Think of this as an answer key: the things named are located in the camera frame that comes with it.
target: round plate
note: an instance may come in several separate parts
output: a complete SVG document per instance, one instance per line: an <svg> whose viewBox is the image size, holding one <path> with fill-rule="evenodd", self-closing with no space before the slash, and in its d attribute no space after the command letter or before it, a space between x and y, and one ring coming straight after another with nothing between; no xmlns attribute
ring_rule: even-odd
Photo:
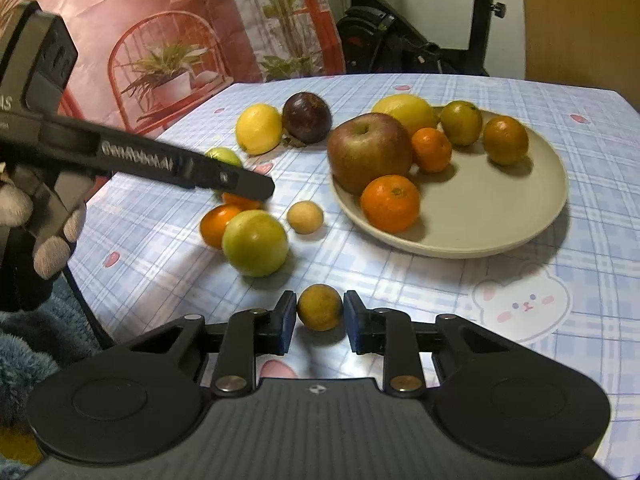
<svg viewBox="0 0 640 480"><path fill-rule="evenodd" d="M442 107L435 107L437 112ZM483 111L484 123L497 116ZM522 245L546 229L562 211L568 179L562 161L542 136L527 127L529 154L508 168L492 164L482 139L454 147L449 167L436 174L415 171L420 218L409 229L389 234L371 226L360 197L331 187L344 213L363 231L395 248L439 258L480 258Z"/></svg>

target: black robotic gripper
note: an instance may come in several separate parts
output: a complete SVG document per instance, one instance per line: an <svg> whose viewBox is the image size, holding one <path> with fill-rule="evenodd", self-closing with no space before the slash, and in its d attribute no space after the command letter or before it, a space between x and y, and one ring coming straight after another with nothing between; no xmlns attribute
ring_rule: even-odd
<svg viewBox="0 0 640 480"><path fill-rule="evenodd" d="M36 386L27 414L46 459L28 479L610 478L591 459L610 411L590 378L453 314L412 322L353 290L343 303L351 350L384 358L382 390L256 385L255 356L289 350L291 291L227 323L184 316Z"/></svg>

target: blue fuzzy fabric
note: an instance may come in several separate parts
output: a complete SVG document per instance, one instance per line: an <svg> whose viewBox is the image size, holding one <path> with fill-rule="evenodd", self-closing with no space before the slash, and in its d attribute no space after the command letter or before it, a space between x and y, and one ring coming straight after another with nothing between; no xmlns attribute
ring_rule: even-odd
<svg viewBox="0 0 640 480"><path fill-rule="evenodd" d="M26 428L25 407L33 387L60 368L99 351L63 275L38 309L0 312L0 425ZM28 469L0 455L0 480L18 480Z"/></svg>

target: tablecloth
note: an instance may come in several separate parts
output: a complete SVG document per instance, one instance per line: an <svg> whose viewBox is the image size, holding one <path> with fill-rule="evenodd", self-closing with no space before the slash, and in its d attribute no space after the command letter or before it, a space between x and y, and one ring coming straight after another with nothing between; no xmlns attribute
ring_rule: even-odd
<svg viewBox="0 0 640 480"><path fill-rule="evenodd" d="M319 234L289 230L290 256L276 274L245 279L200 238L210 190L184 190L117 174L88 204L70 267L86 300L117 340L189 313L209 322L238 310L271 308L281 291L327 283L353 288L369 308L388 306L431 322L453 312L592 377L606 390L612 422L596 460L619 478L640 473L640 118L618 94L535 82L451 75L325 76L236 84L172 126L161 140L204 152L236 150L234 125L250 104L281 107L295 92L320 94L334 124L369 111L380 98L419 94L433 105L454 99L511 115L561 155L570 195L540 236L505 254L440 260L396 251L357 230L332 196L324 146L279 147L250 168L270 169L269 211L311 199L325 211ZM524 301L553 309L510 310ZM498 324L503 311L510 322ZM350 352L344 333L321 336L296 326L290 353L258 360L264 376L358 377L382 374L378 356ZM436 384L430 356L423 356Z"/></svg>

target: white flower pot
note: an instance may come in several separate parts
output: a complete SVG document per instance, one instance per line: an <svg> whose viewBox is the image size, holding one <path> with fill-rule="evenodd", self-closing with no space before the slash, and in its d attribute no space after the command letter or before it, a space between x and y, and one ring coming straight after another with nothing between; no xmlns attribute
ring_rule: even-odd
<svg viewBox="0 0 640 480"><path fill-rule="evenodd" d="M166 108L191 94L191 77L189 72L167 81L152 89L151 95L156 104Z"/></svg>

